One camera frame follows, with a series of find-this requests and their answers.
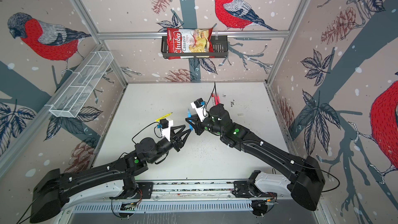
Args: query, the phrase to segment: yellow pencil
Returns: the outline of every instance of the yellow pencil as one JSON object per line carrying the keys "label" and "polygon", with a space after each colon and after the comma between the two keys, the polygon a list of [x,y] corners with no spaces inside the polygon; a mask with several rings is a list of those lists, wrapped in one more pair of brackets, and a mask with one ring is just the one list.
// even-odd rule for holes
{"label": "yellow pencil", "polygon": [[156,122],[159,122],[159,120],[161,120],[162,118],[167,118],[167,117],[169,117],[170,115],[172,115],[172,113],[173,113],[173,112],[167,113],[166,115],[164,115],[164,116],[162,116],[162,117],[156,119],[155,121],[156,121]]}

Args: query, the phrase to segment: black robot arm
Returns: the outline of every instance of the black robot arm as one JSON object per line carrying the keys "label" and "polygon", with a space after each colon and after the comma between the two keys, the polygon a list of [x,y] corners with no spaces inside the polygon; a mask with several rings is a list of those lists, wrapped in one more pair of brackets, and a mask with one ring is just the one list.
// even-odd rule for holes
{"label": "black robot arm", "polygon": [[191,132],[190,129],[183,131],[184,128],[185,125],[171,127],[170,141],[163,137],[155,143],[152,138],[144,138],[135,145],[135,151],[102,166],[72,173],[60,173],[60,169],[49,171],[33,190],[30,222],[38,223],[56,216],[62,207],[73,206],[76,203],[71,204],[70,201],[76,201],[83,195],[96,198],[98,197],[96,194],[105,193],[110,196],[112,192],[113,194],[115,192],[112,191],[115,189],[113,186],[108,192],[107,189],[105,192],[93,190],[83,193],[83,191],[115,180],[123,180],[124,185],[122,192],[111,197],[112,199],[134,197],[139,190],[134,177],[148,169],[147,162],[155,163],[164,154],[168,154],[172,148],[177,152],[180,151]]}
{"label": "black robot arm", "polygon": [[186,121],[197,135],[205,130],[209,131],[220,136],[221,141],[229,147],[258,157],[274,167],[291,182],[287,189],[292,198],[306,209],[316,210],[325,179],[314,158],[308,156],[304,159],[292,155],[262,140],[248,128],[232,122],[223,104],[213,106],[203,122],[197,114],[186,118]]}

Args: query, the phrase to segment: red bird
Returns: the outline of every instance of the red bird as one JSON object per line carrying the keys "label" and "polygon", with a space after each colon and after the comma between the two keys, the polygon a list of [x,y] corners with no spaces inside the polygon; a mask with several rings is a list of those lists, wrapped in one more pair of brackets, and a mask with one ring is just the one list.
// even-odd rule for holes
{"label": "red bird", "polygon": [[266,25],[251,9],[250,4],[243,0],[215,0],[216,16],[226,25],[226,29],[240,28],[250,25],[264,26],[269,30],[276,30]]}
{"label": "red bird", "polygon": [[373,164],[368,165],[380,174],[381,181],[378,183],[385,184],[385,175],[398,170],[398,81],[394,82],[375,99],[370,118],[372,135],[358,132],[356,124],[349,123],[354,126],[357,135],[373,140],[390,160],[391,166],[385,172],[380,172]]}
{"label": "red bird", "polygon": [[53,61],[65,61],[68,69],[68,59],[77,52],[79,43],[86,37],[91,37],[81,31],[65,28],[59,24],[48,24],[32,18],[26,13],[16,13],[8,19],[8,28],[12,37],[21,37],[39,56]]}

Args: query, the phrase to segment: white wire basket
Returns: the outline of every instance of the white wire basket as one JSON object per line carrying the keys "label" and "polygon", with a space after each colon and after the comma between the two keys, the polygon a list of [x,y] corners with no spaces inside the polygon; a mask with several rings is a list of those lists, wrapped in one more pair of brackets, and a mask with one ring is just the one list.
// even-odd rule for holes
{"label": "white wire basket", "polygon": [[55,117],[75,118],[91,92],[113,61],[111,52],[97,51],[76,78],[53,104],[50,112]]}

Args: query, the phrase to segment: chip bag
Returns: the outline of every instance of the chip bag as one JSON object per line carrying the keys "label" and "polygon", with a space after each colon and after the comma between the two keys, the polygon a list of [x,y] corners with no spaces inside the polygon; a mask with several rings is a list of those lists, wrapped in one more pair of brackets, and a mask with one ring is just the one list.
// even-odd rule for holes
{"label": "chip bag", "polygon": [[[176,29],[167,28],[167,45],[169,53],[198,53],[213,52],[210,38],[213,28],[200,29]],[[170,56],[168,59],[193,58],[193,56]]]}

